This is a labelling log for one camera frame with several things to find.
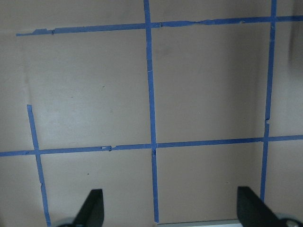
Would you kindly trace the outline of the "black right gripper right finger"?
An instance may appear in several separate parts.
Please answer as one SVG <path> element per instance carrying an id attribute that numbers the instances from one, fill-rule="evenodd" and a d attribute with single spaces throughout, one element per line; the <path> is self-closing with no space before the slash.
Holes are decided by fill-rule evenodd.
<path id="1" fill-rule="evenodd" d="M 237 217 L 243 227 L 283 227 L 284 223 L 247 186 L 237 189 Z"/>

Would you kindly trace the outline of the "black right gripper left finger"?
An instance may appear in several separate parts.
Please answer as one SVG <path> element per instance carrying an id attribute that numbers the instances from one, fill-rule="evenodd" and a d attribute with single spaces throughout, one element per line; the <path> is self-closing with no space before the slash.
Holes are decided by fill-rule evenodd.
<path id="1" fill-rule="evenodd" d="M 104 223 L 104 201 L 102 189 L 89 192 L 80 211 L 72 222 L 73 227 L 102 227 Z"/>

